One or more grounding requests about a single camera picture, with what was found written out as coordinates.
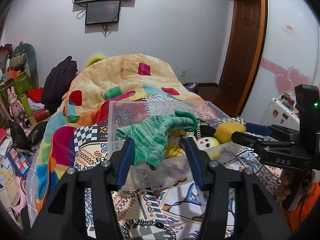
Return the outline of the hand in orange sleeve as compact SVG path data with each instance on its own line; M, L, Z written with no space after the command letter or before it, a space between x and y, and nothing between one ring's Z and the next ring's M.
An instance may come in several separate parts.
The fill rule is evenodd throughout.
M283 209L282 202L287 198L287 196L290 195L291 190L290 186L292 184L292 181L295 177L300 175L298 171L295 170L285 170L283 169L280 176L280 186L278 187L278 193L276 198L276 203L280 209ZM295 209L298 206L298 203L302 197L302 187L299 186L298 191L295 195L295 198L293 202L291 203L291 206L289 207L289 211L295 211Z

